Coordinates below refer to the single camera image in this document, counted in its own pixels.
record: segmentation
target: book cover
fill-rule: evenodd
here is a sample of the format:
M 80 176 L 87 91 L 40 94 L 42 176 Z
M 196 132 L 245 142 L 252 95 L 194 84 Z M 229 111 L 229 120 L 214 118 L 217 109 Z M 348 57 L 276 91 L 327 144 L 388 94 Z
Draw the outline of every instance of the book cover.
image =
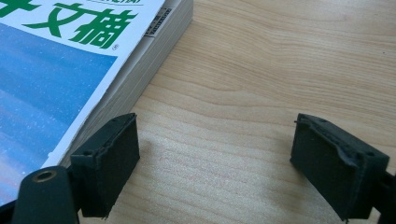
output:
M 0 0 L 0 205 L 58 164 L 162 4 Z

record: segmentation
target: black plastic part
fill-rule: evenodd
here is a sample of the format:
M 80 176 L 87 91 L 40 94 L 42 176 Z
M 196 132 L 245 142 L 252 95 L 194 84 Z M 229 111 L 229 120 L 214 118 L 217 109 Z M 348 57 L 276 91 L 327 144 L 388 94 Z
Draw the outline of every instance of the black plastic part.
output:
M 15 202 L 6 203 L 0 207 L 0 223 L 11 223 L 12 215 L 14 214 Z
M 389 156 L 325 119 L 300 114 L 296 123 L 291 163 L 342 220 L 368 218 Z
M 374 207 L 381 213 L 378 223 L 396 223 L 396 176 L 387 173 L 376 186 L 374 198 Z
M 18 200 L 1 206 L 0 223 L 75 224 L 80 208 L 107 217 L 139 158 L 136 115 L 112 119 L 72 154 L 69 168 L 26 176 Z
M 78 223 L 65 168 L 48 167 L 22 180 L 12 223 Z
M 136 115 L 108 122 L 70 157 L 84 217 L 107 217 L 139 160 Z

